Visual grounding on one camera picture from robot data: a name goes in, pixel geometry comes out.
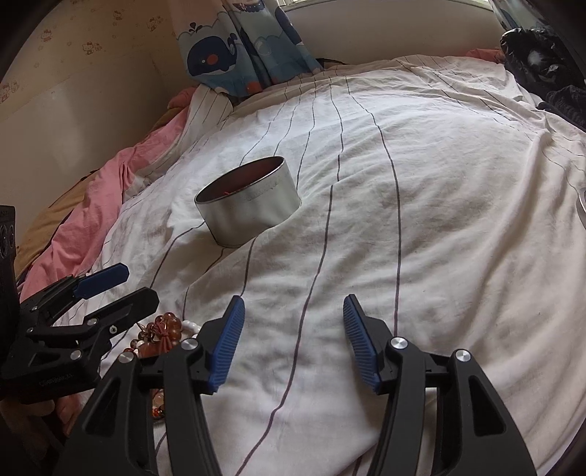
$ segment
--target blue clamp pad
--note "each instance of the blue clamp pad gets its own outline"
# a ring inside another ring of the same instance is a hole
[[[232,363],[232,357],[244,326],[244,301],[241,297],[234,296],[222,320],[224,328],[217,340],[213,352],[210,354],[210,376],[208,387],[210,393],[217,392],[228,377],[228,371]]]
[[[79,299],[89,299],[125,283],[128,276],[130,276],[130,272],[125,264],[115,264],[91,276],[81,278],[79,284],[73,290],[73,295]]]
[[[378,393],[381,379],[378,371],[377,352],[366,332],[360,312],[350,296],[344,299],[343,312],[344,328],[354,349],[354,357],[362,380],[375,393]]]

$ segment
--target wrinkled fabric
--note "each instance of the wrinkled fabric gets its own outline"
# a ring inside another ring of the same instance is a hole
[[[492,61],[493,63],[502,64],[505,62],[505,56],[502,50],[487,50],[481,48],[475,48],[466,52],[466,56],[470,58],[478,58],[484,61]]]
[[[566,120],[586,132],[586,90],[567,86],[549,93],[547,102]]]
[[[303,73],[311,56],[277,0],[168,0],[189,76],[237,98]]]
[[[16,248],[14,273],[18,282],[23,280],[29,266],[50,244],[59,226],[83,201],[87,186],[94,179],[94,175],[95,172],[81,179],[33,220]]]
[[[231,112],[229,100],[207,86],[190,88],[171,104],[186,104],[188,99],[189,108],[134,147],[120,151],[96,173],[82,203],[59,226],[50,245],[30,268],[21,302],[65,276],[89,270],[123,202],[163,175],[185,151],[186,144]]]
[[[218,246],[193,198],[272,155],[301,207],[239,249]],[[93,271],[121,261],[128,281],[64,323],[142,286],[159,313],[200,325],[241,295],[227,382],[203,398],[222,474],[364,476],[386,398],[360,380],[345,336],[354,293],[423,351],[470,349],[543,476],[586,416],[585,157],[586,134],[536,110],[502,65],[336,66],[245,101],[125,203]],[[102,374],[138,330],[113,339]],[[420,476],[433,432],[426,423]],[[157,425],[162,476],[164,435]]]

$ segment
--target black plastic bag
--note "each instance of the black plastic bag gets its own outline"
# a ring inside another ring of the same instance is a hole
[[[530,93],[542,99],[566,86],[584,88],[584,77],[560,38],[546,29],[516,28],[506,32],[500,45],[505,68]]]

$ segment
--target wall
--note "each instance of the wall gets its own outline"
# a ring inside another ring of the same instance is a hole
[[[333,0],[287,11],[315,57],[360,64],[404,55],[463,55],[499,45],[489,8],[450,0]]]
[[[17,241],[45,207],[141,140],[192,84],[166,0],[63,0],[0,84],[0,203]]]
[[[143,50],[169,96],[190,84],[166,0],[62,0],[25,43],[0,84],[0,121],[72,74]]]
[[[82,176],[140,141],[167,101],[151,57],[131,52],[72,74],[1,122],[0,203],[16,206],[16,241]]]

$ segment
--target curtain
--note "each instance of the curtain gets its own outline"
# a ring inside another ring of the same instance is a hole
[[[514,28],[529,30],[547,26],[547,22],[526,0],[489,0],[489,2],[506,31]]]
[[[168,0],[189,76],[239,98],[322,70],[277,0]]]

